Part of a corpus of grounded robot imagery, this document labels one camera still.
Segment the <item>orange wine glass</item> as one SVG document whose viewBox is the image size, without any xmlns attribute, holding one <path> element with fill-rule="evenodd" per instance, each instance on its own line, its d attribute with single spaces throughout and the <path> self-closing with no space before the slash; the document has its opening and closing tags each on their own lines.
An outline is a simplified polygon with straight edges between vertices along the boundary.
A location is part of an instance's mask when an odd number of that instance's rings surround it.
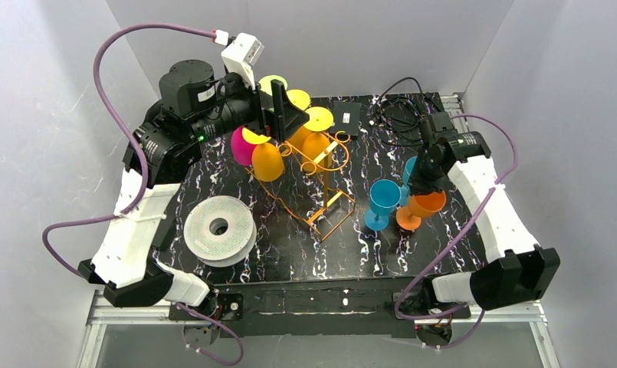
<svg viewBox="0 0 617 368">
<path fill-rule="evenodd" d="M 444 192 L 433 192 L 428 195 L 412 195 L 408 204 L 398 209 L 396 221 L 400 228 L 415 231 L 423 219 L 432 217 L 441 211 L 447 202 Z"/>
</svg>

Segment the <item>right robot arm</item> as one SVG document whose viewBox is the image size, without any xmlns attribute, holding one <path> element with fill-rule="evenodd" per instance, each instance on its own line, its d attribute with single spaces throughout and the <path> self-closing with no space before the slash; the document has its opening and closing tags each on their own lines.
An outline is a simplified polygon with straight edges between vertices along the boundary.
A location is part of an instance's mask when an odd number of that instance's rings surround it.
<svg viewBox="0 0 617 368">
<path fill-rule="evenodd" d="M 476 304 L 492 311 L 541 299 L 560 266 L 555 248 L 543 248 L 526 229 L 504 190 L 503 175 L 494 168 L 491 150 L 476 131 L 458 131 L 446 112 L 420 119 L 423 141 L 409 167 L 407 204 L 396 213 L 405 230 L 440 211 L 447 197 L 444 185 L 451 182 L 473 215 L 451 247 L 476 227 L 484 245 L 487 264 L 472 272 L 429 275 L 422 271 L 415 281 L 422 288 L 414 301 L 424 312 L 444 311 L 451 305 Z"/>
</svg>

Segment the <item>teal wine glass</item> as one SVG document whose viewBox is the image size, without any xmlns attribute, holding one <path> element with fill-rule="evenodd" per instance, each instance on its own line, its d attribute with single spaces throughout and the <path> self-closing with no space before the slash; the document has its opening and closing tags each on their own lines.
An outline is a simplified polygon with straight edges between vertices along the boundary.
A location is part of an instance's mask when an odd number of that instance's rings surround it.
<svg viewBox="0 0 617 368">
<path fill-rule="evenodd" d="M 400 187 L 400 190 L 401 190 L 401 198 L 399 200 L 400 206 L 406 206 L 408 204 L 409 196 L 410 196 L 409 179 L 410 179 L 412 170 L 414 168 L 414 165 L 417 159 L 418 159 L 417 156 L 413 156 L 409 158 L 405 163 L 403 173 L 402 173 L 402 186 Z"/>
</svg>

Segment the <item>blue wine glass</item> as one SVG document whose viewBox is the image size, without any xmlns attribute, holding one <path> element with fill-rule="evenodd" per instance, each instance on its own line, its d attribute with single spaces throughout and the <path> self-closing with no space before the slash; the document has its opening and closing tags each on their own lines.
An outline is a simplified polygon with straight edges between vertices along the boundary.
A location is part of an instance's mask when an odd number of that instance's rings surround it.
<svg viewBox="0 0 617 368">
<path fill-rule="evenodd" d="M 382 231 L 389 224 L 389 216 L 401 199 L 399 186 L 389 179 L 375 181 L 369 191 L 369 210 L 364 215 L 368 229 Z"/>
</svg>

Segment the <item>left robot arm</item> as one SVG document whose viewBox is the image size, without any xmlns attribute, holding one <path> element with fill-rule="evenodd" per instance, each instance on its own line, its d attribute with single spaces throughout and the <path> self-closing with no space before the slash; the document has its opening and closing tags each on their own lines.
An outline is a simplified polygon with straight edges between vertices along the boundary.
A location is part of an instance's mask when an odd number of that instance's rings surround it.
<svg viewBox="0 0 617 368">
<path fill-rule="evenodd" d="M 208 141 L 247 127 L 284 141 L 308 122 L 279 83 L 266 93 L 228 72 L 216 78 L 200 60 L 175 63 L 159 82 L 161 97 L 133 131 L 126 148 L 117 215 L 81 277 L 103 286 L 114 307 L 149 307 L 159 301 L 197 307 L 217 292 L 204 278 L 159 263 L 152 250 L 162 241 L 166 209 Z"/>
</svg>

